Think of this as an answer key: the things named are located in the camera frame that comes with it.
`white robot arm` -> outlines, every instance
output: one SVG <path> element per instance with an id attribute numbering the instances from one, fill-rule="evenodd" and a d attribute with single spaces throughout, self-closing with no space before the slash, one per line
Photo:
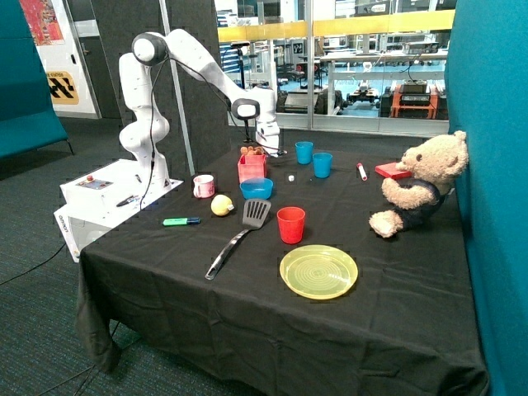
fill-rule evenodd
<path id="1" fill-rule="evenodd" d="M 255 119 L 256 141 L 270 155 L 280 153 L 276 94 L 271 89 L 255 87 L 245 91 L 240 88 L 222 71 L 207 49 L 182 29 L 167 36 L 159 33 L 138 35 L 132 43 L 132 51 L 120 58 L 120 80 L 125 104 L 135 113 L 137 121 L 121 131 L 120 141 L 138 159 L 142 177 L 148 180 L 152 170 L 151 184 L 159 185 L 168 180 L 165 158 L 155 148 L 155 144 L 167 135 L 168 123 L 156 107 L 150 78 L 150 69 L 166 59 L 177 61 L 197 80 L 215 85 L 229 99 L 236 118 Z"/>

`black spatula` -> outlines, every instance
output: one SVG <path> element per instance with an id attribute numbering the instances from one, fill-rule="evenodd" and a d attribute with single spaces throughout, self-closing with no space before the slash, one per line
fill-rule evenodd
<path id="1" fill-rule="evenodd" d="M 222 252 L 220 252 L 218 257 L 216 257 L 216 259 L 214 260 L 211 268 L 205 274 L 206 279 L 211 281 L 215 278 L 216 274 L 218 274 L 218 272 L 220 271 L 220 268 L 222 267 L 222 264 L 224 263 L 224 260 L 227 257 L 228 253 L 244 235 L 246 235 L 249 231 L 259 229 L 260 227 L 262 227 L 262 225 L 264 225 L 264 221 L 266 221 L 266 217 L 268 212 L 270 211 L 270 208 L 271 202 L 268 200 L 246 200 L 246 203 L 244 204 L 244 213 L 242 218 L 242 225 L 244 226 L 244 230 L 235 235 L 233 239 L 231 239 L 228 244 L 225 245 L 224 249 L 222 249 Z"/>

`green marker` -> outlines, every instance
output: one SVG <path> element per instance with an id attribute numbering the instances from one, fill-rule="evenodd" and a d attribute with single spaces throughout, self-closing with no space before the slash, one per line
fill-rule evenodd
<path id="1" fill-rule="evenodd" d="M 165 219 L 163 225 L 165 227 L 171 227 L 173 225 L 189 225 L 189 224 L 199 224 L 199 217 L 182 217 L 180 219 Z"/>

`machine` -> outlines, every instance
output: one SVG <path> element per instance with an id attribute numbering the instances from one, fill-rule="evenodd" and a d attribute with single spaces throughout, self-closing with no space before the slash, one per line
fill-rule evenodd
<path id="1" fill-rule="evenodd" d="M 169 177 L 167 161 L 156 148 L 167 136 L 169 124 L 156 106 L 151 69 L 169 59 L 193 78 L 215 85 L 228 98 L 233 115 L 244 121 L 247 136 L 248 121 L 255 120 L 257 143 L 271 156 L 282 154 L 273 90 L 240 88 L 205 47 L 184 30 L 174 30 L 167 36 L 138 35 L 132 53 L 122 55 L 119 64 L 125 104 L 136 116 L 136 121 L 120 132 L 120 142 L 136 161 L 120 159 L 61 185 L 66 205 L 54 215 L 76 262 L 89 243 L 182 183 Z"/>
<path id="2" fill-rule="evenodd" d="M 385 93 L 381 96 L 379 115 L 393 118 L 443 119 L 446 117 L 446 111 L 443 111 L 441 93 L 438 82 L 428 84 L 423 80 L 407 80 L 400 84 L 393 83 L 391 87 L 385 88 Z"/>
<path id="3" fill-rule="evenodd" d="M 371 62 L 363 62 L 363 73 L 370 73 L 372 71 L 373 64 Z M 353 93 L 346 95 L 346 101 L 350 104 L 354 104 L 357 101 L 367 101 L 371 105 L 375 104 L 375 101 L 380 98 L 380 92 L 370 86 L 370 82 L 367 79 L 360 81 L 357 89 Z"/>

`blue partition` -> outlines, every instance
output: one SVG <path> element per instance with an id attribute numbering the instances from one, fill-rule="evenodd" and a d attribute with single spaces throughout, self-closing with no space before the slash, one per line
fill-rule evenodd
<path id="1" fill-rule="evenodd" d="M 528 394 L 528 2 L 461 0 L 446 67 L 450 130 L 468 133 L 460 211 L 492 395 Z"/>
<path id="2" fill-rule="evenodd" d="M 0 158 L 66 140 L 50 88 L 18 0 L 0 11 Z"/>

